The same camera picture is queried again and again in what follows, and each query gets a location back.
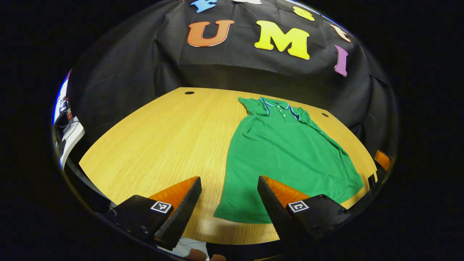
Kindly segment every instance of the wooden table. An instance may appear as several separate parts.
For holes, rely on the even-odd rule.
[[[213,217],[222,195],[230,141],[240,121],[247,116],[238,97],[261,96],[280,99],[242,91],[178,88],[113,126],[92,145],[79,164],[116,204],[132,195],[148,197],[200,176],[203,190],[184,237],[237,245],[278,240],[272,224],[244,224]],[[368,191],[367,178],[376,170],[369,153],[328,111],[287,102],[305,109],[350,155],[364,182],[364,188],[342,204],[351,207]]]

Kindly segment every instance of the orange letter u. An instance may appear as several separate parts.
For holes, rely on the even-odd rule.
[[[203,31],[209,25],[209,22],[198,22],[189,25],[190,32],[188,33],[187,43],[195,47],[215,46],[227,38],[229,26],[233,24],[232,20],[219,20],[215,24],[218,25],[218,32],[213,38],[203,38]]]

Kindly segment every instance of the black cloth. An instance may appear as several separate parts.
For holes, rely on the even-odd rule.
[[[73,66],[68,95],[88,143],[138,108],[178,87],[247,91],[328,110],[374,156],[397,154],[398,106],[388,76],[373,56],[348,33],[342,39],[327,19],[309,21],[283,0],[261,5],[221,0],[196,13],[187,1],[165,0],[137,13],[103,36]],[[227,39],[210,47],[187,43],[189,25],[209,21],[203,37],[216,35],[217,20],[234,20]],[[309,33],[309,60],[287,51],[258,49],[256,21],[276,23],[287,33]],[[347,72],[334,71],[335,44],[348,52]]]

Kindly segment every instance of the shirt placket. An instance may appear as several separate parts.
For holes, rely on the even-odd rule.
[[[288,121],[288,119],[287,119],[287,117],[288,117],[287,111],[284,108],[282,108],[282,106],[280,106],[279,104],[276,105],[276,109],[280,113],[280,115],[282,116],[284,121],[287,122]]]

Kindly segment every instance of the yellow letter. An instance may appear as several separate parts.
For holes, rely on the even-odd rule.
[[[293,11],[294,11],[297,15],[299,15],[299,16],[301,16],[301,17],[304,17],[304,18],[306,18],[306,19],[308,19],[308,20],[310,20],[310,21],[314,21],[313,15],[312,15],[310,12],[308,12],[308,11],[306,11],[306,10],[304,10],[304,9],[301,9],[301,8],[299,8],[299,7],[293,7]]]
[[[331,27],[333,27],[335,29],[335,31],[337,32],[338,35],[340,35],[343,39],[345,39],[348,43],[351,43],[351,40],[348,39],[345,35],[346,33],[344,31],[342,31],[340,28],[334,26],[334,25],[330,25]]]
[[[280,52],[291,43],[291,48],[288,52],[290,55],[308,60],[309,54],[306,49],[306,38],[309,33],[292,28],[288,33],[284,34],[282,30],[273,22],[256,21],[261,26],[261,36],[259,42],[255,43],[255,47],[259,49],[272,50],[274,46],[271,44],[271,37]]]

